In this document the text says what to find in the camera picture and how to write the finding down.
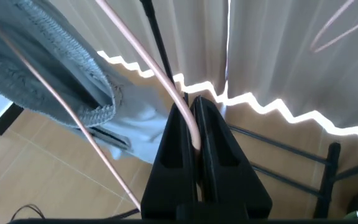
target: gray curtain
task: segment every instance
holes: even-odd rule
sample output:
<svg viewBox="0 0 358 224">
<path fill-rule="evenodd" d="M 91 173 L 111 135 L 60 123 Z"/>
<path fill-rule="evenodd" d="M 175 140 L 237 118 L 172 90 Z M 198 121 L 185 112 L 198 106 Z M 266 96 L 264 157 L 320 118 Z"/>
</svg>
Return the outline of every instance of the gray curtain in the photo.
<svg viewBox="0 0 358 224">
<path fill-rule="evenodd" d="M 96 50 L 149 69 L 94 1 L 51 2 Z M 229 99 L 251 92 L 266 106 L 279 98 L 293 116 L 316 110 L 340 128 L 358 126 L 358 30 L 321 52 L 309 47 L 344 2 L 153 0 L 173 72 L 186 86 L 209 81 L 221 95 L 227 83 Z M 140 1 L 108 3 L 162 64 Z M 358 1 L 317 45 L 357 23 Z"/>
</svg>

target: curtain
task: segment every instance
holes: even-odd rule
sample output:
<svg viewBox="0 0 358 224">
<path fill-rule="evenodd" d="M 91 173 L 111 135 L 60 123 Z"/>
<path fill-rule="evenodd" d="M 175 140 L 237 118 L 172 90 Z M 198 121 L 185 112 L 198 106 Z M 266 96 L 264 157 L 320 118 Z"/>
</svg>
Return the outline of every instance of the curtain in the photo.
<svg viewBox="0 0 358 224">
<path fill-rule="evenodd" d="M 51 0 L 83 37 L 108 57 L 149 68 L 94 1 Z M 335 126 L 358 126 L 358 29 L 318 52 L 310 44 L 345 0 L 153 0 L 173 73 L 185 85 L 209 81 L 261 106 L 282 99 L 294 116 L 317 110 Z M 139 0 L 108 0 L 162 67 Z M 355 1 L 317 45 L 358 23 Z"/>
</svg>

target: metal frame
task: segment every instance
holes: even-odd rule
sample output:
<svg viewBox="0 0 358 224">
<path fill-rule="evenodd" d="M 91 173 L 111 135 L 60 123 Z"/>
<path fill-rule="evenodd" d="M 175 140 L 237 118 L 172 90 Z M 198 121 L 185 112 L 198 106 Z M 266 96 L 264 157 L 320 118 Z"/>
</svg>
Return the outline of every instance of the metal frame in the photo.
<svg viewBox="0 0 358 224">
<path fill-rule="evenodd" d="M 154 35 L 154 38 L 155 38 L 155 41 L 156 41 L 156 44 L 158 47 L 158 51 L 160 53 L 160 56 L 161 56 L 161 59 L 162 59 L 162 62 L 163 62 L 164 68 L 165 68 L 165 71 L 166 71 L 168 77 L 173 82 L 172 71 L 169 66 L 167 53 L 165 51 L 165 47 L 163 46 L 163 40 L 161 37 L 160 30 L 158 28 L 157 20 L 155 18 L 154 7 L 152 4 L 152 1 L 151 0 L 140 0 L 140 1 L 143 4 L 146 16 L 149 18 L 149 23 L 152 28 L 153 35 Z M 185 93 L 185 100 L 188 103 L 187 93 Z M 333 191 L 333 185 L 336 181 L 346 179 L 348 177 L 358 174 L 358 166 L 355 166 L 353 168 L 345 170 L 344 172 L 336 174 L 337 168 L 338 168 L 339 154 L 341 151 L 341 145 L 337 142 L 334 142 L 329 145 L 327 158 L 322 158 L 322 157 L 310 154 L 308 152 L 299 150 L 295 147 L 291 147 L 286 144 L 280 143 L 273 139 L 266 138 L 265 136 L 259 135 L 257 133 L 253 133 L 252 131 L 248 131 L 246 129 L 243 129 L 243 128 L 240 128 L 237 126 L 233 126 L 230 124 L 228 124 L 228 126 L 231 130 L 237 131 L 238 133 L 245 134 L 249 137 L 266 142 L 267 144 L 271 144 L 273 146 L 284 149 L 286 151 L 290 151 L 290 152 L 297 154 L 299 156 L 302 156 L 307 159 L 311 159 L 313 161 L 324 164 L 324 166 L 325 166 L 324 174 L 323 174 L 323 179 L 321 181 L 321 185 L 320 185 L 319 189 L 314 189 L 310 186 L 298 183 L 297 181 L 291 180 L 287 177 L 284 177 L 280 174 L 272 172 L 271 170 L 267 170 L 267 169 L 265 169 L 261 166 L 258 166 L 256 164 L 252 165 L 252 168 L 258 172 L 261 172 L 265 175 L 273 177 L 274 179 L 277 179 L 277 180 L 282 181 L 288 185 L 291 185 L 292 187 L 295 187 L 295 188 L 300 189 L 306 193 L 316 196 L 318 198 L 318 200 L 317 200 L 316 208 L 314 210 L 313 218 L 327 218 L 329 204 L 331 202 L 331 194 Z"/>
</svg>

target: beige floor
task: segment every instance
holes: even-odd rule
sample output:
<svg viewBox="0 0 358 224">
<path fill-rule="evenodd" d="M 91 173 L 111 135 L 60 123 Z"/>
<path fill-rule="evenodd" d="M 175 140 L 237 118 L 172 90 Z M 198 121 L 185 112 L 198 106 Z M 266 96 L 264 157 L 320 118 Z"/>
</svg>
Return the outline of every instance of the beige floor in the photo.
<svg viewBox="0 0 358 224">
<path fill-rule="evenodd" d="M 155 78 L 115 66 L 138 85 L 154 86 L 165 104 L 172 100 Z M 211 99 L 208 92 L 202 95 Z M 340 141 L 339 170 L 358 164 L 358 137 L 327 134 L 313 121 L 288 124 L 278 112 L 260 115 L 248 105 L 226 108 L 226 121 L 285 144 L 326 156 L 329 143 Z M 323 166 L 266 143 L 233 133 L 251 162 L 318 188 Z M 141 199 L 151 165 L 138 159 L 113 161 L 137 198 Z M 275 179 L 258 174 L 271 198 L 270 218 L 311 218 L 316 199 Z M 330 218 L 341 218 L 358 192 L 358 176 L 334 186 Z M 0 136 L 0 223 L 9 221 L 22 205 L 34 203 L 46 217 L 103 218 L 134 208 L 90 145 L 39 114 L 24 111 Z M 18 217 L 36 217 L 24 210 Z"/>
</svg>

